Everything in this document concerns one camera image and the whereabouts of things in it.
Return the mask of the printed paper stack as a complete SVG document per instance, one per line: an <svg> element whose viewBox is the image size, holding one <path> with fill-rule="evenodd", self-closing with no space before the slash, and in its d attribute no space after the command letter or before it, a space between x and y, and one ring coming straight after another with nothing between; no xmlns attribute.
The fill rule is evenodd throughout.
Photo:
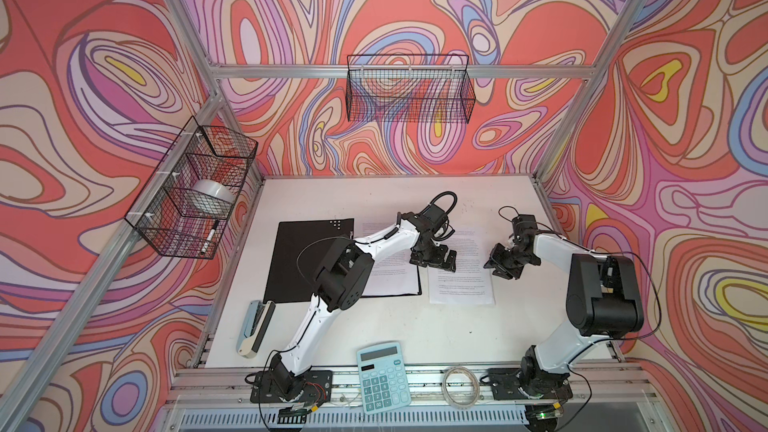
<svg viewBox="0 0 768 432"><path fill-rule="evenodd" d="M478 230L456 232L447 240L457 252L456 271L428 269L429 300L436 305L491 306L495 304L491 272L484 268L488 250Z"/></svg>

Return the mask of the white folder black inside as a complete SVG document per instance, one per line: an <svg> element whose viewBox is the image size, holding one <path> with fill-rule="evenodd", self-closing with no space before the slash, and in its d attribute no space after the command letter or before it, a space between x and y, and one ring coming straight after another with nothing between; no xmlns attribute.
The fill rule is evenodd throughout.
<svg viewBox="0 0 768 432"><path fill-rule="evenodd" d="M311 273L337 237L369 235L357 232L353 218L283 221L278 225L264 301L277 304L307 302Z"/></svg>

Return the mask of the printed paper sheet green highlight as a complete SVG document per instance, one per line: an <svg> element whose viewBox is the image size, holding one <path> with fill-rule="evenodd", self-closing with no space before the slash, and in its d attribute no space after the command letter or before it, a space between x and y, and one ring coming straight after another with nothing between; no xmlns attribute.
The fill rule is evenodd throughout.
<svg viewBox="0 0 768 432"><path fill-rule="evenodd" d="M369 232L369 235L356 237L354 241L374 259L363 297L418 295L418 267L410 263L411 248L419 238L416 228L407 221L386 227L368 223L358 226L357 232Z"/></svg>

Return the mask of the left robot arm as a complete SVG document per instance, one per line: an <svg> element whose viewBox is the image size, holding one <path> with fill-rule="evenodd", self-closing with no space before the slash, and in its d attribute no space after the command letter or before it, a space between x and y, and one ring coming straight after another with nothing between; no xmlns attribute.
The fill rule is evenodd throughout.
<svg viewBox="0 0 768 432"><path fill-rule="evenodd" d="M444 191L421 211L400 213L393 225L372 235L336 237L309 276L312 295L305 317L288 345L270 353L253 389L284 401L302 394L324 336L363 296L379 261L408 250L412 265L454 272L457 252L444 241L454 234L449 214L457 203L455 192Z"/></svg>

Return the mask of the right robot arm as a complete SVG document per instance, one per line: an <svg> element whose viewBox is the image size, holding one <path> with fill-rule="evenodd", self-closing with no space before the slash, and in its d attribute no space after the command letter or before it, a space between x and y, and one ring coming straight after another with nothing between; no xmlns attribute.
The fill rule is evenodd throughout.
<svg viewBox="0 0 768 432"><path fill-rule="evenodd" d="M565 385L571 366L595 345L638 332L645 318L634 263L600 253L539 227L531 214L510 220L508 244L498 243L484 267L494 276L519 279L524 267L547 261L567 274L567 319L526 351L516 373L520 392L539 398Z"/></svg>

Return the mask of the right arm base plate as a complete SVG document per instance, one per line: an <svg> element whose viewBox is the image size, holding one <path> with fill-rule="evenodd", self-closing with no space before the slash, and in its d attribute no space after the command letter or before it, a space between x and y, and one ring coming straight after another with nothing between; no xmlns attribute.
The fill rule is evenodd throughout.
<svg viewBox="0 0 768 432"><path fill-rule="evenodd" d="M554 400L573 398L568 374L524 373L520 368L492 368L480 380L495 400Z"/></svg>

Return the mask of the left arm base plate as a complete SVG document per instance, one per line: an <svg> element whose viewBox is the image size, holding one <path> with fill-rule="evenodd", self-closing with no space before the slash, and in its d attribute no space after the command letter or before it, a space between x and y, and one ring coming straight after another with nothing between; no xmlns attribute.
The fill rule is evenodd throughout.
<svg viewBox="0 0 768 432"><path fill-rule="evenodd" d="M248 374L245 382L253 404L322 405L332 398L333 372L310 369L298 377L275 377L272 371L259 371Z"/></svg>

